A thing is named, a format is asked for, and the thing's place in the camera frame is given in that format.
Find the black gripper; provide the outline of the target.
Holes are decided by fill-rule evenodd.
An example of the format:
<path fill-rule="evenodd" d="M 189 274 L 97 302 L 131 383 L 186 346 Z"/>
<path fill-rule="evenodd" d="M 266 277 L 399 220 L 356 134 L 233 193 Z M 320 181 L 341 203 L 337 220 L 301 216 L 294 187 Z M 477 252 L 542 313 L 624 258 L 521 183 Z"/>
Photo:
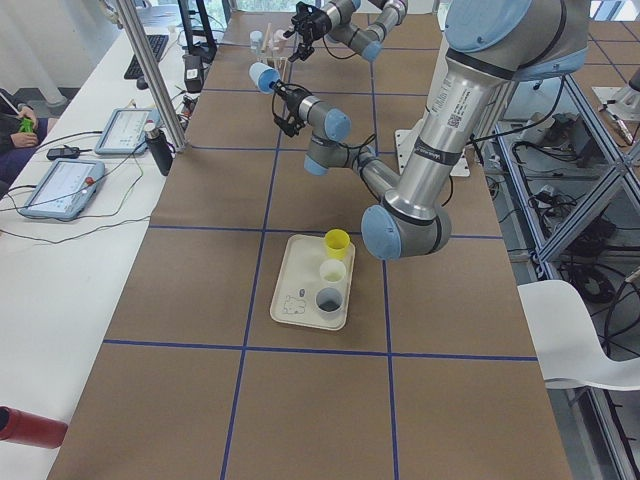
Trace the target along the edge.
<path fill-rule="evenodd" d="M 288 84 L 283 82 L 272 82 L 270 84 L 270 88 L 274 95 L 277 95 L 284 100 L 289 112 L 286 118 L 279 118 L 279 127 L 304 128 L 306 123 L 300 113 L 300 107 L 305 99 L 312 96 L 312 93 L 302 87 L 289 87 Z"/>
<path fill-rule="evenodd" d="M 289 61 L 306 61 L 315 52 L 314 46 L 306 43 L 313 43 L 330 32 L 330 17 L 314 5 L 298 2 L 296 14 L 292 17 L 292 26 L 294 30 L 284 30 L 282 36 L 286 40 L 295 40 L 299 34 L 305 43 L 297 45 Z"/>

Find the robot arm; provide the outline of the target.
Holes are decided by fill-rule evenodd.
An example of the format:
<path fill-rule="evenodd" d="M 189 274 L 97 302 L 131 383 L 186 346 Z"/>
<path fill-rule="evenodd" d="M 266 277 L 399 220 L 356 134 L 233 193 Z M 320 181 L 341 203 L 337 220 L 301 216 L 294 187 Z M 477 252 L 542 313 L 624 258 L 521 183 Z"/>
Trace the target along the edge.
<path fill-rule="evenodd" d="M 307 60 L 315 51 L 314 43 L 326 40 L 341 43 L 354 55 L 374 62 L 389 33 L 405 19 L 408 2 L 388 0 L 372 1 L 372 4 L 380 9 L 380 13 L 366 28 L 361 28 L 352 22 L 353 14 L 360 8 L 360 1 L 327 1 L 321 7 L 299 1 L 296 14 L 291 18 L 291 26 L 284 33 L 285 38 L 298 35 L 298 44 L 288 60 Z"/>
<path fill-rule="evenodd" d="M 428 255 L 448 241 L 451 222 L 439 194 L 495 89 L 508 81 L 559 77 L 578 70 L 588 50 L 585 1 L 454 1 L 444 28 L 447 71 L 401 173 L 369 149 L 350 146 L 350 119 L 303 87 L 283 82 L 255 63 L 249 74 L 263 93 L 280 97 L 288 116 L 280 129 L 294 136 L 310 126 L 304 165 L 323 175 L 354 170 L 376 198 L 361 221 L 368 251 L 382 260 Z"/>

